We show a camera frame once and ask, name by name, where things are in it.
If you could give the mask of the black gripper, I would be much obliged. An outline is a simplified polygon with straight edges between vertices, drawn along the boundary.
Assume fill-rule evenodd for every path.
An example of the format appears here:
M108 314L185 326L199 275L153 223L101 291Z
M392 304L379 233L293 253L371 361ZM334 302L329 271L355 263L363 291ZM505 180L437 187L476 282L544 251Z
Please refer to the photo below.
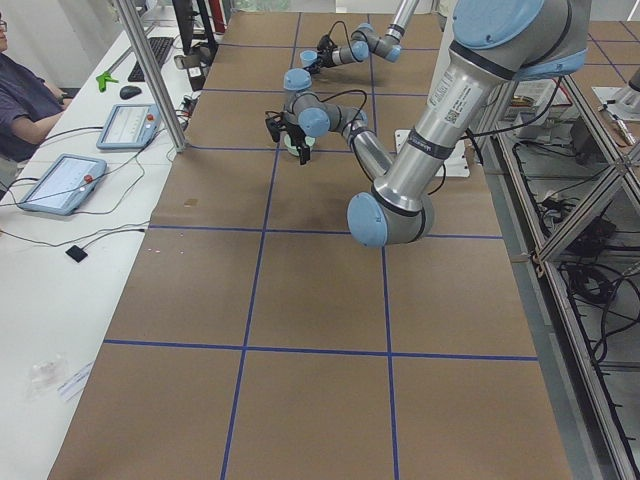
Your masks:
M319 67L333 67L333 49L325 48L317 50L317 65Z
M305 141L305 132L297 123L290 120L285 113L281 113L280 116L268 116L265 119L265 125L273 142L280 141L281 132L289 134L297 148L299 163L301 165L307 164L310 160L311 148Z

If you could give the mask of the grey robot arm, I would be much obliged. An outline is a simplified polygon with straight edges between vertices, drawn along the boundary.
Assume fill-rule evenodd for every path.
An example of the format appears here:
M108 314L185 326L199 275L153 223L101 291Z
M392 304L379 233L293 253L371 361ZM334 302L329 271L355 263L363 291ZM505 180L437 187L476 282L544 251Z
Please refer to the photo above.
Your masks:
M490 93L509 81L564 76L587 53L588 1L460 1L447 20L450 62L421 118L396 155L369 129L359 109L321 100L311 89L311 65L284 76L285 101L265 120L273 140L286 132L306 163L309 138L340 134L371 179L370 191L347 208L351 235L368 247L414 242L434 222L429 182Z
M388 62L398 60L402 51L401 40L416 10L418 1L401 1L386 32L379 35L369 23L361 23L351 34L343 21L336 21L318 41L315 60L309 66L332 68L336 66L362 63L371 55ZM336 25L341 24L345 33L345 43L338 44L332 38Z

